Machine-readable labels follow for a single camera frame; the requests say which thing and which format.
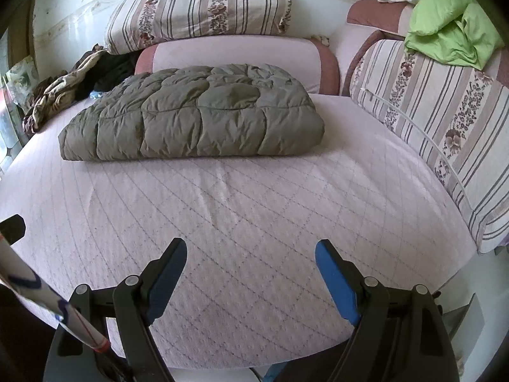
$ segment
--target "silver screw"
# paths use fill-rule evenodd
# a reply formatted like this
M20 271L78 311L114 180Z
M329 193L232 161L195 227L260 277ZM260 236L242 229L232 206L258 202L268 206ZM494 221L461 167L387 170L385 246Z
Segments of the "silver screw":
M76 294L86 293L87 290L88 290L88 285L80 284L78 287L76 287Z
M366 277L364 279L364 283L366 284L366 286L368 287L377 287L378 285L378 280L375 279L374 277Z
M428 288L423 284L416 285L415 289L419 294L426 294L428 292Z
M128 278L126 278L126 284L128 286L134 286L138 282L139 282L139 278L137 275L130 275Z

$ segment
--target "folded comforter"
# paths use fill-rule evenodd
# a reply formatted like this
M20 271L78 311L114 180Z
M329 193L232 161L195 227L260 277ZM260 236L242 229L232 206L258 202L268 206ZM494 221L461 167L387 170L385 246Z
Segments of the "folded comforter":
M66 160L296 155L324 123L302 84L265 65L141 73L78 113L59 135Z

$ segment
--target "diamond grid pattern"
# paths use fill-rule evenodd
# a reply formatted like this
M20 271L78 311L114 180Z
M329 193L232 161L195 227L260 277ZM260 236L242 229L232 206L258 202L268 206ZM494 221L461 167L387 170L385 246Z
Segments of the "diamond grid pattern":
M151 327L167 365L246 367L347 339L314 262L330 238L385 285L438 288L475 244L429 168L348 98L315 95L322 145L300 157L62 161L61 113L0 183L0 217L27 223L16 251L62 295L140 273L175 236L188 262ZM31 303L45 321L54 320ZM121 352L118 330L110 337Z

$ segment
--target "striped fabric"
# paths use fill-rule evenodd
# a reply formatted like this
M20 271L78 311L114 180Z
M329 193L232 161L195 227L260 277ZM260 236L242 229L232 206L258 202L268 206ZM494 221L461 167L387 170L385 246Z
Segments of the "striped fabric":
M468 200L423 135L361 88L399 107L433 139L458 173ZM473 68L441 65L420 53L406 54L403 42L381 40L358 63L350 93L434 171L479 251L497 247L509 232L509 131L503 130L509 89Z
M291 0L124 0L111 15L105 42L112 54L169 40L215 34L281 34Z

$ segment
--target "mattress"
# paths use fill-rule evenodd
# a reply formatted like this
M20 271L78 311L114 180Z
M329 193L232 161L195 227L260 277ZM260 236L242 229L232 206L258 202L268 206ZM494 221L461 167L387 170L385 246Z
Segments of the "mattress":
M318 240L386 286L431 291L476 247L409 146L349 98L311 97L326 129L303 156L108 163L60 158L59 132L91 101L78 103L14 161L0 182L0 218L24 217L14 249L65 297L83 282L115 286L182 237L187 264L151 326L170 367L265 365L332 347L352 326L315 265Z
M337 95L339 91L338 61L314 39L219 35L175 40L146 48L138 58L136 73L230 63L278 66L299 80L308 93Z

